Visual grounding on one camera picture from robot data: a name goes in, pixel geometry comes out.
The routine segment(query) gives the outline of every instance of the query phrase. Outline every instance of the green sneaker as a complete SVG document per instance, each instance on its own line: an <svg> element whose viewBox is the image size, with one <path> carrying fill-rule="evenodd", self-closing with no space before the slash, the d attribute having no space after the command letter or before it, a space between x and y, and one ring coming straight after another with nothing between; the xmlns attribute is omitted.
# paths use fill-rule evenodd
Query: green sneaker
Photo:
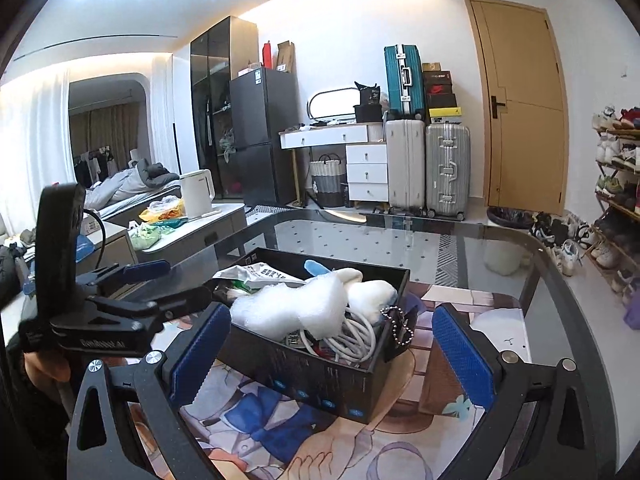
<svg viewBox="0 0 640 480"><path fill-rule="evenodd" d="M622 193L625 189L620 184L620 181L616 176L610 176L607 180L607 184L602 190L602 192L610 197L614 197L617 193Z"/></svg>
<svg viewBox="0 0 640 480"><path fill-rule="evenodd" d="M607 182L609 177L606 175L601 175L596 183L596 192L602 193L604 192L605 187L607 187Z"/></svg>

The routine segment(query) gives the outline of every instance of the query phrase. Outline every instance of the yellow plastic bag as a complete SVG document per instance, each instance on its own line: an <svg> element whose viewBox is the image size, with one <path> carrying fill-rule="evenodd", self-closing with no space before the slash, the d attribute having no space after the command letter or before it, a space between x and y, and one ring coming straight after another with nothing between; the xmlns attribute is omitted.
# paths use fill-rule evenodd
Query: yellow plastic bag
<svg viewBox="0 0 640 480"><path fill-rule="evenodd" d="M140 213L140 218L148 224L181 216L185 216L184 200L173 195L165 196L160 202L152 202Z"/></svg>

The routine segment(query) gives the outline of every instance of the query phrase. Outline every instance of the laundry basket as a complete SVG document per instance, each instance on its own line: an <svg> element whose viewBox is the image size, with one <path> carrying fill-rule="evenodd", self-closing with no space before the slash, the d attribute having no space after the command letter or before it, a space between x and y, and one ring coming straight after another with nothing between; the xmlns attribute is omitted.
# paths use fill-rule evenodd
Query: laundry basket
<svg viewBox="0 0 640 480"><path fill-rule="evenodd" d="M340 157L335 153L322 155L318 161L309 163L309 172L318 205L340 207L343 202L340 184L347 181L347 168Z"/></svg>
<svg viewBox="0 0 640 480"><path fill-rule="evenodd" d="M508 227L526 232L533 225L531 215L526 211L505 207L490 207L486 210L487 225ZM503 240L484 241L484 265L487 269L509 276L520 268L526 249Z"/></svg>

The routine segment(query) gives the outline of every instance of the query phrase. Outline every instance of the white kettle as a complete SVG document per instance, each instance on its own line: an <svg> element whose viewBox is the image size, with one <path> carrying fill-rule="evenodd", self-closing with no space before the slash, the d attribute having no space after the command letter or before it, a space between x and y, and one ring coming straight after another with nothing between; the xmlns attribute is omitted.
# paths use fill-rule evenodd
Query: white kettle
<svg viewBox="0 0 640 480"><path fill-rule="evenodd" d="M213 213L211 201L216 192L209 170L191 171L180 176L182 199L188 218L199 218Z"/></svg>

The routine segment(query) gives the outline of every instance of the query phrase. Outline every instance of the mattress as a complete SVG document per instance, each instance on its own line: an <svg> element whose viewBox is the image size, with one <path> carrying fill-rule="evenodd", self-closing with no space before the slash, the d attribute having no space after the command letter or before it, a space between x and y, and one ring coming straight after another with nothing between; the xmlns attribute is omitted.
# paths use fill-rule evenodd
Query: mattress
<svg viewBox="0 0 640 480"><path fill-rule="evenodd" d="M173 180L153 191L141 193L136 196L131 196L120 202L116 202L115 204L108 205L107 207L100 209L100 218L102 218L103 220L108 220L109 217L114 216L132 206L138 205L142 202L146 202L146 200L153 198L155 195L161 194L166 190L174 187L175 189L180 189L180 181Z"/></svg>

